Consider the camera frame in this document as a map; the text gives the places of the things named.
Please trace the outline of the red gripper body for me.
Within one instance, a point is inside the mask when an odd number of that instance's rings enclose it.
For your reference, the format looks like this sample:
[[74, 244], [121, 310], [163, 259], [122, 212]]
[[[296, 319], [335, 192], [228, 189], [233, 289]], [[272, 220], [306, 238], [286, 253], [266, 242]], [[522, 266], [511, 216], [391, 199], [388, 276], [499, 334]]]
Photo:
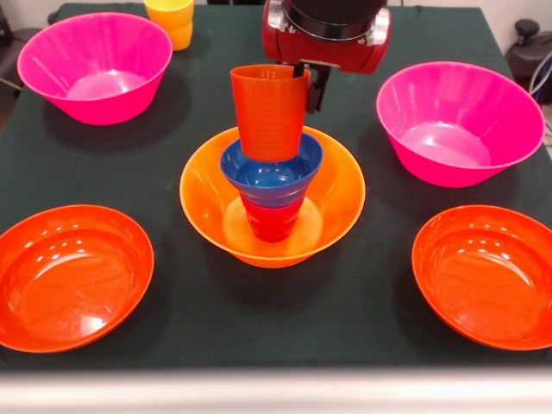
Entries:
[[386, 1], [267, 1], [262, 42], [269, 59], [371, 74], [392, 32]]

